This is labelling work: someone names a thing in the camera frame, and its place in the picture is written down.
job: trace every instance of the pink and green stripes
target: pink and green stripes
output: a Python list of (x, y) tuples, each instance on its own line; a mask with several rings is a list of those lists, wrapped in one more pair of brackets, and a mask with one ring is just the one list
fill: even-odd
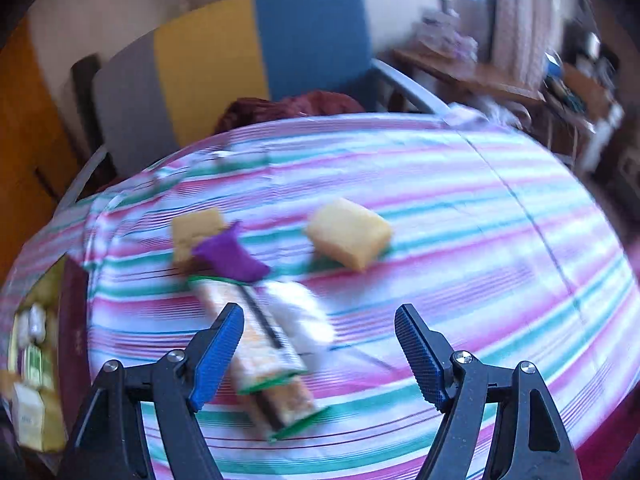
[[(640, 296), (618, 240), (582, 186), (525, 136), (476, 123), (387, 114), (278, 121), (203, 140), (56, 218), (5, 286), (7, 313), (60, 253), (91, 271), (90, 364), (157, 359), (209, 320), (172, 267), (171, 218), (217, 206), (242, 241), (321, 299), (337, 333), (328, 365), (306, 378), (330, 406), (299, 438), (257, 439), (228, 383), (198, 414), (227, 479), (414, 478), (440, 419), (393, 335), (412, 302), (455, 348), (484, 361), (536, 362), (579, 445), (636, 380)], [(395, 231), (379, 262), (354, 274), (313, 257), (306, 216), (336, 196)], [(616, 364), (612, 356), (631, 356)], [(486, 460), (485, 413), (469, 478)], [(151, 406), (158, 478), (170, 478)]]

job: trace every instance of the metal screw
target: metal screw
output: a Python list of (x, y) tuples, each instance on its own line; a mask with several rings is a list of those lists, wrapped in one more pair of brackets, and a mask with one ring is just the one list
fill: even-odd
[(460, 364), (466, 365), (474, 360), (474, 357), (466, 350), (459, 350), (453, 354), (453, 358)]
[(529, 361), (523, 361), (520, 363), (520, 370), (526, 374), (534, 374), (536, 373), (536, 365)]
[(184, 351), (183, 350), (171, 350), (166, 358), (169, 359), (172, 363), (179, 363), (184, 359)]
[(120, 363), (117, 362), (116, 359), (111, 359), (110, 361), (107, 361), (102, 365), (102, 369), (105, 372), (114, 372), (118, 369), (118, 366), (120, 366)]

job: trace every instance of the snack bar wrapper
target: snack bar wrapper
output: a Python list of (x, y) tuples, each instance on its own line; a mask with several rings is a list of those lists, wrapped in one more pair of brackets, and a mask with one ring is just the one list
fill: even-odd
[(292, 377), (307, 372), (289, 339), (251, 286), (208, 276), (192, 276), (189, 284), (212, 318), (217, 317), (227, 303), (236, 303), (244, 311), (244, 332), (229, 365), (239, 395), (288, 383)]
[(316, 405), (316, 400), (300, 377), (287, 384), (272, 386), (247, 396), (240, 403), (269, 441), (288, 438), (308, 428), (322, 418), (328, 409)]

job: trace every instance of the yellow sponge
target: yellow sponge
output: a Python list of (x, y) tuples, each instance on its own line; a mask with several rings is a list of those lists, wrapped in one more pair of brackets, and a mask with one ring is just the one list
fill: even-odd
[(219, 234), (226, 228), (218, 208), (180, 215), (171, 220), (171, 235), (174, 242), (174, 264), (188, 272), (191, 264), (191, 249), (207, 238)]
[(392, 229), (380, 215), (339, 198), (310, 216), (306, 234), (319, 253), (363, 271), (389, 244)]

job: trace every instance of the red cloth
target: red cloth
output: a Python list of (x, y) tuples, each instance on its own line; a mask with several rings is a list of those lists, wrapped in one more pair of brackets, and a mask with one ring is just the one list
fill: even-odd
[(577, 450), (583, 480), (606, 480), (640, 430), (640, 383)]
[(315, 90), (298, 97), (287, 97), (274, 103), (255, 97), (243, 97), (231, 103), (218, 120), (214, 134), (221, 134), (249, 124), (266, 123), (278, 119), (357, 114), (364, 108), (345, 94)]

